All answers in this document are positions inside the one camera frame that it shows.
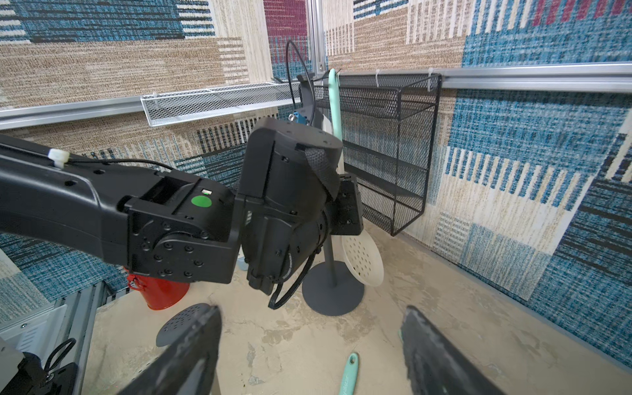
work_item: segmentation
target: black cable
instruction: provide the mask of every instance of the black cable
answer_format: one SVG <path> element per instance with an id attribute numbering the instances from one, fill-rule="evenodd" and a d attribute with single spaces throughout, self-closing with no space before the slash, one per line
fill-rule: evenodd
<path id="1" fill-rule="evenodd" d="M 48 359 L 46 360 L 46 364 L 44 365 L 44 373 L 48 374 L 51 370 L 55 369 L 57 365 L 59 365 L 61 360 L 64 359 L 64 357 L 74 347 L 76 342 L 77 340 L 71 337 L 67 339 L 66 341 L 62 342 L 59 346 L 55 347 L 55 349 L 52 351 L 52 353 L 48 356 Z M 55 354 L 59 353 L 59 351 L 61 351 L 61 349 L 63 349 L 64 347 L 66 347 L 64 351 L 61 352 L 61 354 L 57 357 L 55 362 L 51 365 L 52 357 L 55 356 Z"/>
<path id="2" fill-rule="evenodd" d="M 294 109 L 296 109 L 296 101 L 294 100 L 294 91 L 292 90 L 292 78 L 290 78 L 289 76 L 289 45 L 290 44 L 292 44 L 292 47 L 294 47 L 294 51 L 296 52 L 296 55 L 298 56 L 298 60 L 300 60 L 301 64 L 303 65 L 303 69 L 305 70 L 305 76 L 307 77 L 308 85 L 310 86 L 310 90 L 312 91 L 312 98 L 314 102 L 312 106 L 312 117 L 309 120 L 309 124 L 311 125 L 314 119 L 314 116 L 316 115 L 316 94 L 314 93 L 314 82 L 312 81 L 312 78 L 310 77 L 310 72 L 307 70 L 307 66 L 305 66 L 305 62 L 303 61 L 301 52 L 298 50 L 296 44 L 294 44 L 292 40 L 288 40 L 288 43 L 285 45 L 285 70 L 288 74 L 289 91 L 292 94 L 292 106 L 294 107 Z"/>
<path id="3" fill-rule="evenodd" d="M 292 297 L 292 295 L 294 295 L 294 292 L 296 292 L 296 290 L 298 289 L 298 286 L 301 285 L 301 283 L 303 282 L 303 279 L 305 278 L 305 276 L 307 276 L 307 272 L 312 267 L 312 263 L 314 262 L 315 257 L 316 257 L 316 251 L 314 251 L 310 255 L 310 257 L 307 258 L 307 262 L 305 262 L 305 267 L 303 268 L 303 271 L 301 272 L 301 274 L 298 275 L 298 278 L 296 279 L 294 284 L 292 284 L 292 286 L 289 287 L 288 292 L 285 292 L 285 295 L 283 295 L 283 297 L 278 302 L 276 300 L 281 294 L 281 288 L 283 287 L 283 283 L 279 283 L 277 285 L 277 289 L 274 290 L 274 293 L 270 297 L 270 302 L 268 302 L 269 308 L 273 310 L 278 309 L 279 307 L 283 306 Z"/>
<path id="4" fill-rule="evenodd" d="M 321 75 L 320 77 L 318 77 L 318 78 L 312 78 L 312 81 L 313 81 L 313 82 L 316 82 L 316 81 L 322 81 L 322 80 L 324 80 L 325 78 L 329 78 L 329 72 L 330 72 L 330 71 L 331 71 L 331 69 L 327 69 L 327 71 L 325 71 L 325 73 L 324 73 L 323 75 Z"/>
<path id="5" fill-rule="evenodd" d="M 39 156 L 39 157 L 43 157 L 43 158 L 46 158 L 46 159 L 50 159 L 48 157 L 48 155 L 41 154 L 40 152 L 35 152 L 35 151 L 31 151 L 31 150 L 27 150 L 27 149 L 24 149 L 24 148 L 15 147 L 13 145 L 4 144 L 4 143 L 0 143 L 0 146 L 2 146 L 4 148 L 7 148 L 7 149 L 10 149 L 10 150 L 22 152 L 23 154 L 29 154 L 29 155 L 34 155 L 34 156 Z M 168 165 L 166 165 L 164 163 L 160 163 L 160 162 L 157 162 L 157 161 L 151 161 L 150 159 L 134 159 L 134 158 L 121 158 L 121 159 L 68 159 L 67 163 L 149 163 L 149 164 L 153 164 L 153 165 L 156 165 L 156 166 L 164 167 L 165 169 L 174 170 L 174 168 L 171 167 L 171 166 L 168 166 Z"/>
<path id="6" fill-rule="evenodd" d="M 173 167 L 164 163 L 151 161 L 150 159 L 70 159 L 68 163 L 149 163 L 156 166 L 164 167 L 165 169 L 174 170 Z"/>

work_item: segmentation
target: wall-mounted wire basket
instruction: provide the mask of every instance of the wall-mounted wire basket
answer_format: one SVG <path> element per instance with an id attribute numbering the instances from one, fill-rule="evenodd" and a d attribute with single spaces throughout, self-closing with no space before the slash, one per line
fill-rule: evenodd
<path id="1" fill-rule="evenodd" d="M 364 216 L 392 236 L 423 214 L 441 76 L 340 76 L 344 169 L 358 176 Z M 329 108 L 326 86 L 317 106 Z"/>
<path id="2" fill-rule="evenodd" d="M 292 83 L 297 102 L 300 101 L 298 86 L 298 82 Z M 286 106 L 292 104 L 292 95 L 287 83 L 266 82 L 143 95 L 140 101 L 149 126 L 164 126 Z"/>

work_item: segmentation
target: teal spatula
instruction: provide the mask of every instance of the teal spatula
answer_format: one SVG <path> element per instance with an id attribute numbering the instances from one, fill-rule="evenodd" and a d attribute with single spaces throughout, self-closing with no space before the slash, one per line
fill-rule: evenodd
<path id="1" fill-rule="evenodd" d="M 336 75 L 336 69 L 329 70 L 329 79 L 327 81 L 329 85 L 329 109 L 331 110 L 331 125 L 333 129 L 333 135 L 338 139 L 343 139 L 343 121 L 342 114 L 340 112 L 340 87 L 338 86 L 338 77 Z M 344 173 L 344 157 L 341 154 L 338 161 L 338 174 Z"/>
<path id="2" fill-rule="evenodd" d="M 358 364 L 360 359 L 358 354 L 351 353 L 347 358 L 347 364 L 344 366 L 343 381 L 340 383 L 340 392 L 338 395 L 353 395 L 355 382 L 358 378 Z"/>

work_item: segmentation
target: metal rail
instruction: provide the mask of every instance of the metal rail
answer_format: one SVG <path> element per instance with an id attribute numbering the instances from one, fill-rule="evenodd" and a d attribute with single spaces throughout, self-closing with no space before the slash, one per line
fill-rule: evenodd
<path id="1" fill-rule="evenodd" d="M 327 64 L 327 54 L 325 53 L 325 27 L 322 12 L 322 0 L 305 1 L 308 55 L 312 60 L 312 71 L 316 73 L 316 75 L 324 73 Z"/>
<path id="2" fill-rule="evenodd" d="M 440 73 L 443 88 L 632 93 L 632 62 L 343 71 L 341 76 Z"/>
<path id="3" fill-rule="evenodd" d="M 632 93 L 632 62 L 380 70 L 379 75 L 429 72 L 441 73 L 443 87 L 452 89 Z M 341 76 L 344 75 L 375 75 L 375 71 L 343 71 Z M 0 130 L 140 111 L 140 96 L 9 109 L 0 111 Z"/>
<path id="4" fill-rule="evenodd" d="M 138 111 L 143 111 L 140 96 L 1 110 L 0 130 L 78 121 Z"/>

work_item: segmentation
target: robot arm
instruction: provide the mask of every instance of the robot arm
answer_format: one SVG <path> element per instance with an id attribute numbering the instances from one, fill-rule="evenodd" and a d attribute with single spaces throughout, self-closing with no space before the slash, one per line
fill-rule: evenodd
<path id="1" fill-rule="evenodd" d="M 230 283 L 243 244 L 250 286 L 269 295 L 327 236 L 362 231 L 355 177 L 335 172 L 342 142 L 310 126 L 262 119 L 237 193 L 178 170 L 77 155 L 58 169 L 48 151 L 0 135 L 0 231 L 64 244 L 131 273 Z"/>

